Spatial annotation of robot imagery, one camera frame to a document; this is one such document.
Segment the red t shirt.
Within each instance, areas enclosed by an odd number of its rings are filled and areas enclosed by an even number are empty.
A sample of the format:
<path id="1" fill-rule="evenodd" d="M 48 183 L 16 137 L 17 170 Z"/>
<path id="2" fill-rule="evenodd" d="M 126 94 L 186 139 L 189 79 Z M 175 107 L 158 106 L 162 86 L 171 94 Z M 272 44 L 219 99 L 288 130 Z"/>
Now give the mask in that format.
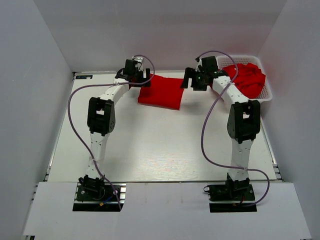
<path id="1" fill-rule="evenodd" d="M 142 87 L 138 103 L 143 105 L 179 110 L 184 89 L 181 88 L 182 78 L 155 75 L 150 87 Z"/>

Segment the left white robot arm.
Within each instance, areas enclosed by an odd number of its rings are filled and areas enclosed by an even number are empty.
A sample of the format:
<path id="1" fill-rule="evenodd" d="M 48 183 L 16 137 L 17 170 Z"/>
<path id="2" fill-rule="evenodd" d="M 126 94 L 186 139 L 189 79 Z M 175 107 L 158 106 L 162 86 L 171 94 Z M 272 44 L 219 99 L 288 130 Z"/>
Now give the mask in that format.
<path id="1" fill-rule="evenodd" d="M 107 141 L 116 126 L 115 106 L 131 87 L 150 87 L 151 70 L 144 69 L 144 57 L 135 55 L 125 61 L 113 83 L 98 97 L 91 97 L 88 104 L 87 126 L 90 132 L 90 152 L 86 174 L 99 178 L 99 170 L 105 160 Z"/>

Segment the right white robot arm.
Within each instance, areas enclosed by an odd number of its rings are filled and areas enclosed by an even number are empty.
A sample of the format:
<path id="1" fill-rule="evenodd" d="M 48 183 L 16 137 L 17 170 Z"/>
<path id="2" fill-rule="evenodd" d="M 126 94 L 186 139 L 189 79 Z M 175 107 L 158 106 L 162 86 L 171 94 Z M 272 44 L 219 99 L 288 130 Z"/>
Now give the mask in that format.
<path id="1" fill-rule="evenodd" d="M 250 100 L 236 86 L 239 76 L 239 65 L 234 61 L 235 73 L 219 69 L 215 56 L 197 57 L 195 68 L 187 67 L 184 72 L 182 89 L 188 88 L 189 80 L 194 91 L 206 91 L 208 86 L 219 94 L 219 98 L 229 106 L 227 133 L 232 142 L 230 166 L 216 164 L 228 168 L 227 179 L 232 183 L 225 188 L 226 195 L 236 200 L 244 193 L 241 183 L 249 183 L 250 151 L 257 134 L 261 129 L 260 102 Z"/>

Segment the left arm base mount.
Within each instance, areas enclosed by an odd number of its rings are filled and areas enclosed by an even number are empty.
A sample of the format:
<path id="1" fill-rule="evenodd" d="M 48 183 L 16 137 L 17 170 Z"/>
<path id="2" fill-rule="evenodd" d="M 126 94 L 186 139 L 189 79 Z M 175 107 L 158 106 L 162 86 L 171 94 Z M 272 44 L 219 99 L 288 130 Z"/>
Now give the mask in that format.
<path id="1" fill-rule="evenodd" d="M 126 184 L 111 186 L 102 178 L 87 175 L 78 179 L 74 212 L 120 212 L 126 198 Z"/>

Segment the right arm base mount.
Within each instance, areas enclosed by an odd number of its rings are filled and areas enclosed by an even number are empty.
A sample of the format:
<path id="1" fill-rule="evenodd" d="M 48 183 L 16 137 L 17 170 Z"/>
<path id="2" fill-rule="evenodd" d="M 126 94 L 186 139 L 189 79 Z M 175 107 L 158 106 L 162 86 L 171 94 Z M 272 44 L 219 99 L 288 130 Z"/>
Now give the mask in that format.
<path id="1" fill-rule="evenodd" d="M 247 189 L 229 192 L 226 184 L 210 184 L 203 188 L 208 194 L 210 213 L 256 213 L 256 197 L 252 184 Z"/>

